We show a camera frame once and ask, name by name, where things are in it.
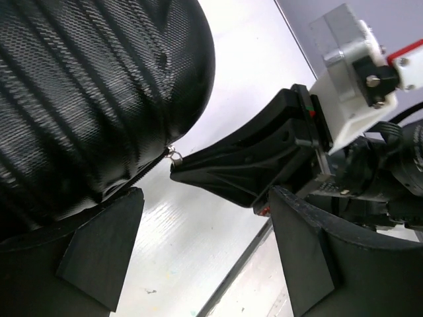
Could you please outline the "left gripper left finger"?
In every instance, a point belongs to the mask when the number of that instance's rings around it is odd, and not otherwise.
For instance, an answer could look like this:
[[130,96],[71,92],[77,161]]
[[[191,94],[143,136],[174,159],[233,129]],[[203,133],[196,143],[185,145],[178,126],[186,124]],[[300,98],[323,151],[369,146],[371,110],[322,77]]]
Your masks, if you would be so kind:
[[2,316],[116,311],[144,206],[140,188],[1,243]]

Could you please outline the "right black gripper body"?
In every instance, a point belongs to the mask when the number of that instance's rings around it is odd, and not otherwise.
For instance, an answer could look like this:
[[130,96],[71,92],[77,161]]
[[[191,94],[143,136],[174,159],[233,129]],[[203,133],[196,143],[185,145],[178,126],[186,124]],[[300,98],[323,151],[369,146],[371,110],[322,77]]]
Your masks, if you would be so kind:
[[254,212],[270,213],[267,190],[279,185],[359,225],[421,230],[422,122],[400,126],[411,113],[384,122],[366,104],[275,96],[252,121],[266,156]]

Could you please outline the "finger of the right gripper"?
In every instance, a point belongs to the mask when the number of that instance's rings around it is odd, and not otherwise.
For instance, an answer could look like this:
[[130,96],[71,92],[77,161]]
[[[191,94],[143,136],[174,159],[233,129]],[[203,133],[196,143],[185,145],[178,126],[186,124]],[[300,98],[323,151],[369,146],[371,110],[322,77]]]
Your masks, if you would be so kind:
[[261,208],[274,184],[296,189],[293,175],[315,156],[312,109],[306,86],[280,90],[237,131],[174,165],[171,180]]

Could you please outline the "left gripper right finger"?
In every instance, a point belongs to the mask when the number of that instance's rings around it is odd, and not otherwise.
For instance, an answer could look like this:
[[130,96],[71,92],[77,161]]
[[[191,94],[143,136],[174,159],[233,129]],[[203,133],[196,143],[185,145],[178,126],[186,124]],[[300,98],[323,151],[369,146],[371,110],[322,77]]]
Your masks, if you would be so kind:
[[272,224],[295,316],[421,316],[422,245],[272,188]]

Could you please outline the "black hard-shell suitcase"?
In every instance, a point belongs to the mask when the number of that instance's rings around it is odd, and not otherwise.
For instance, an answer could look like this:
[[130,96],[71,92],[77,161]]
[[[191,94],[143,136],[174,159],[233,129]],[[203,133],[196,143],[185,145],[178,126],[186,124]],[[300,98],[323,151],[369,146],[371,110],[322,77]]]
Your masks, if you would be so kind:
[[198,1],[1,2],[1,238],[103,202],[213,87]]

